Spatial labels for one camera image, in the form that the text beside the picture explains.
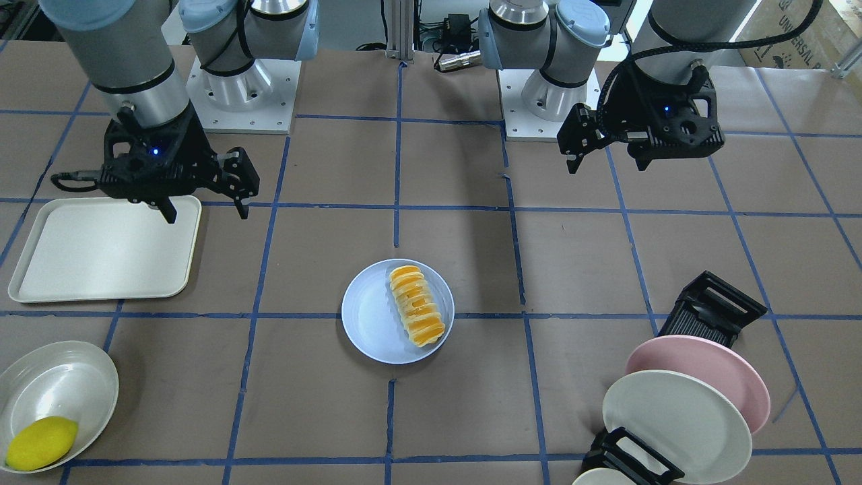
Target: cardboard box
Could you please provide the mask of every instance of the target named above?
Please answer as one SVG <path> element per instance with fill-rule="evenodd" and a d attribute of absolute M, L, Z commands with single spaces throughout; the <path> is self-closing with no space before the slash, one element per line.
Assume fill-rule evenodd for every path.
<path fill-rule="evenodd" d="M 790 32 L 811 7 L 810 0 L 763 0 L 739 41 Z M 749 66 L 781 69 L 831 69 L 862 36 L 862 0 L 826 0 L 814 23 L 798 37 L 780 44 L 741 49 Z M 844 79 L 862 103 L 862 66 Z"/>

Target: lemon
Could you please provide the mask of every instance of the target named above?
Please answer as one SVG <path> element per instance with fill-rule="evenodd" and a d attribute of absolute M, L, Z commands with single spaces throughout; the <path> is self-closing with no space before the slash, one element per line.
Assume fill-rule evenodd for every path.
<path fill-rule="evenodd" d="M 9 443 L 6 464 L 20 471 L 33 471 L 61 459 L 75 443 L 78 423 L 49 416 L 18 433 Z"/>

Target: white tray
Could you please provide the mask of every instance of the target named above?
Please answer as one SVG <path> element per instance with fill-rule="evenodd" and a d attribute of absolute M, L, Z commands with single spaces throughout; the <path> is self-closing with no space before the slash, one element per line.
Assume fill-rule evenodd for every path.
<path fill-rule="evenodd" d="M 189 281 L 201 202 L 171 198 L 177 222 L 145 204 L 63 198 L 45 204 L 9 282 L 22 303 L 164 298 Z"/>

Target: black plastic holder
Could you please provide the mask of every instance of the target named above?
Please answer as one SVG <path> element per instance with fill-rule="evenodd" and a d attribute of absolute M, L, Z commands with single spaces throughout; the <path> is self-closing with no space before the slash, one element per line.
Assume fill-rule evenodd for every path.
<path fill-rule="evenodd" d="M 649 454 L 649 456 L 655 458 L 666 469 L 665 472 L 660 475 L 653 473 L 643 463 L 620 448 L 619 442 L 624 438 L 627 438 Z M 593 440 L 590 447 L 590 452 L 587 453 L 582 461 L 581 470 L 587 471 L 596 468 L 615 469 L 623 473 L 636 485 L 668 485 L 674 480 L 685 476 L 685 473 L 671 463 L 670 460 L 624 427 L 616 428 L 611 432 L 602 430 L 602 432 L 596 435 L 596 439 Z"/>
<path fill-rule="evenodd" d="M 691 335 L 730 348 L 746 325 L 765 314 L 765 306 L 704 271 L 683 288 L 659 336 Z"/>

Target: bread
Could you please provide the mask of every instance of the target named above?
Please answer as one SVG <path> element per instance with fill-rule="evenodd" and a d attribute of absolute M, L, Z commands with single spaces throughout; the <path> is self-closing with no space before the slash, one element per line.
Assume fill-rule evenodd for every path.
<path fill-rule="evenodd" d="M 437 342 L 446 326 L 422 271 L 412 265 L 401 266 L 392 270 L 389 282 L 410 342 L 416 347 Z"/>

